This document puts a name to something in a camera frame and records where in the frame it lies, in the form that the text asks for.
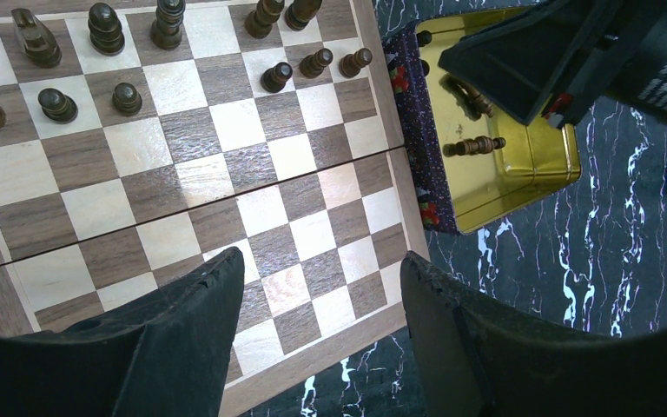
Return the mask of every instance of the chessboard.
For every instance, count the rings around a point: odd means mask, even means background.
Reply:
[[[405,324],[400,260],[427,250],[371,3],[324,0],[304,30],[281,18],[263,39],[244,29],[253,1],[189,3],[181,44],[161,50],[155,7],[108,2],[126,41],[117,56],[90,43],[90,4],[11,3],[0,2],[1,336],[61,331],[236,246],[246,285],[222,406],[236,415]],[[55,36],[59,65],[27,59],[15,7]],[[362,47],[372,64],[343,76],[339,59]],[[321,48],[333,63],[302,76]],[[294,75],[272,94],[260,79],[280,62]],[[138,114],[112,105],[118,83],[142,96]],[[46,88],[75,101],[74,121],[42,112]]]

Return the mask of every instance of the black marble floor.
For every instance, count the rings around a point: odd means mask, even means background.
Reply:
[[[383,37],[413,19],[517,4],[374,1]],[[433,263],[568,327],[614,337],[667,327],[667,127],[602,98],[577,137],[578,182],[472,235],[427,234]],[[410,346],[401,330],[248,415],[424,415]]]

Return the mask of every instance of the wooden chessboard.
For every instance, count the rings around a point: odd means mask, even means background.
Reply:
[[[61,12],[38,16],[63,52],[53,69],[15,42],[9,11],[30,3]],[[63,330],[236,246],[234,415],[404,325],[399,260],[427,253],[370,3],[325,0],[303,31],[281,19],[262,40],[243,28],[253,2],[192,3],[167,51],[150,2],[114,2],[113,57],[89,42],[90,3],[40,3],[0,2],[0,335]],[[373,63],[345,78],[338,59],[362,46]],[[322,47],[334,64],[302,77]],[[282,61],[294,78],[269,94],[261,74]],[[142,95],[136,116],[112,107],[119,82]],[[44,116],[48,87],[75,100],[74,122]]]

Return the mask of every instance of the dark square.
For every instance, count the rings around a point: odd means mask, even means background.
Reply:
[[[352,160],[347,131],[343,124],[308,132],[311,150],[318,169],[333,167]]]
[[[39,139],[18,84],[0,86],[0,106],[6,124],[0,128],[0,147]]]
[[[320,338],[318,321],[311,302],[278,315],[274,318],[274,326],[280,338],[283,354],[289,354]]]
[[[312,299],[347,285],[339,251],[331,249],[302,263],[308,293]]]
[[[88,239],[78,245],[96,289],[146,274],[149,267],[136,228]]]
[[[117,71],[88,74],[85,76],[85,80],[88,82],[90,94],[93,96],[93,103],[96,104],[98,117],[101,119],[101,124],[104,127],[157,116],[155,101],[149,92],[147,78],[144,76],[144,71],[141,68],[119,69]],[[136,115],[124,116],[114,107],[112,97],[118,83],[129,83],[135,86],[136,92],[142,97],[142,109]]]
[[[377,116],[368,78],[336,83],[333,87],[336,89],[344,123]]]
[[[9,57],[9,62],[11,62],[11,68],[14,69],[14,75],[17,76],[17,81],[20,83],[29,83],[50,78],[81,75],[83,70],[81,69],[80,62],[78,62],[78,55],[76,48],[73,46],[73,40],[70,38],[68,25],[62,19],[42,20],[42,23],[52,32],[57,44],[60,45],[60,51],[63,53],[60,63],[52,68],[36,66],[22,52],[21,45],[17,43],[14,35],[13,23],[0,24],[1,42],[6,49],[6,55]]]
[[[209,106],[252,98],[247,67],[241,54],[211,56],[195,60]]]
[[[357,319],[387,305],[385,288],[382,286],[382,277],[379,272],[352,282],[348,289]]]
[[[283,182],[280,184],[280,194],[287,219],[291,222],[326,209],[316,174]]]
[[[138,13],[126,15],[131,36],[134,38],[136,53],[139,54],[139,61],[142,66],[155,65],[158,63],[174,63],[193,59],[193,53],[190,51],[188,35],[185,33],[185,26],[181,26],[182,40],[180,45],[174,50],[163,50],[158,48],[149,37],[152,29],[152,22],[155,21],[154,11],[149,13]]]
[[[180,179],[172,165],[124,176],[122,182],[138,223],[188,208]]]
[[[59,194],[1,206],[0,228],[14,261],[78,240]]]
[[[255,98],[267,140],[306,133],[306,123],[294,91]]]
[[[278,24],[284,24],[282,17],[277,24],[272,25],[272,31],[263,39],[255,39],[251,37],[247,30],[244,29],[244,21],[247,19],[249,12],[256,7],[256,3],[228,6],[228,11],[231,13],[231,22],[234,24],[234,30],[236,31],[236,40],[239,41],[241,52],[282,48],[282,38],[280,37],[280,30],[277,27]]]
[[[234,192],[243,193],[277,182],[272,156],[266,143],[224,152]]]
[[[119,177],[103,129],[42,141],[60,191],[70,191]]]
[[[244,286],[244,295],[241,298],[241,311],[236,324],[236,333],[243,332],[265,320],[272,318],[272,312],[267,304],[262,281],[252,281]]]
[[[250,237],[249,246],[262,278],[300,261],[289,224]]]
[[[208,107],[160,116],[160,123],[175,163],[221,153]]]
[[[193,208],[188,214],[203,253],[247,237],[239,207],[233,198]]]

